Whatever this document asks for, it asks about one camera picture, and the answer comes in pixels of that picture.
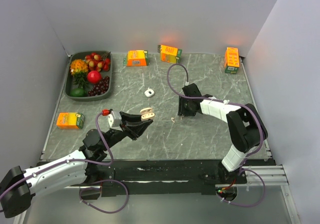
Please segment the pink earbud charging case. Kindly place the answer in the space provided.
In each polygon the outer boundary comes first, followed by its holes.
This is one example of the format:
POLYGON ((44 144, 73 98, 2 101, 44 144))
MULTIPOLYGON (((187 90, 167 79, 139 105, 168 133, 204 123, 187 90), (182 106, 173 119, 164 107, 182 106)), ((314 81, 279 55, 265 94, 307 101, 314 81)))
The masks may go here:
POLYGON ((143 108, 140 110, 141 121, 153 120, 155 118, 155 113, 152 107, 143 108))

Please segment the white earbud charging case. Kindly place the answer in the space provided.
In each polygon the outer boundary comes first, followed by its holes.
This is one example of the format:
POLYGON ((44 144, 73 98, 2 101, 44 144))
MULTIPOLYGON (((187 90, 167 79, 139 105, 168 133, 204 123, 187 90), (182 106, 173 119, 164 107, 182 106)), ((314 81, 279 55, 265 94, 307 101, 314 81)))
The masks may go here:
POLYGON ((155 92, 154 92, 153 89, 148 88, 147 90, 145 90, 144 95, 145 95, 147 98, 151 98, 152 96, 155 95, 155 92))

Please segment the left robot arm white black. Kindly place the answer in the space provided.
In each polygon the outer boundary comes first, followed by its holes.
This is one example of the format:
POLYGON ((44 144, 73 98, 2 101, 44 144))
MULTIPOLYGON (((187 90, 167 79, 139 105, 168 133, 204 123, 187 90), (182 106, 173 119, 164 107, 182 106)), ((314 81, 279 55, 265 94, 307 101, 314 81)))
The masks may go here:
POLYGON ((144 108, 138 115, 104 109, 98 117, 106 116, 109 131, 97 125, 87 132, 83 145, 76 151, 44 165, 21 169, 11 168, 1 181, 1 212, 6 218, 26 211, 32 199, 67 186, 101 182, 98 166, 111 166, 114 158, 111 147, 128 137, 137 140, 153 123, 152 108, 144 108))

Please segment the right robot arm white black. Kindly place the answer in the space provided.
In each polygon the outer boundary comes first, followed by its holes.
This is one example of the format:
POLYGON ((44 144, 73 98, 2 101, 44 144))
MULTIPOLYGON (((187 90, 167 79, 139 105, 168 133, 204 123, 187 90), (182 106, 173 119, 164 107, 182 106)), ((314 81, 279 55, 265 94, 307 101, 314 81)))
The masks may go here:
POLYGON ((252 153, 257 152, 268 137, 253 104, 230 104, 228 100, 217 100, 211 95, 202 95, 196 84, 182 87, 179 97, 178 115, 184 117, 196 114, 208 115, 228 124, 232 145, 218 164, 218 176, 224 183, 230 183, 252 153))

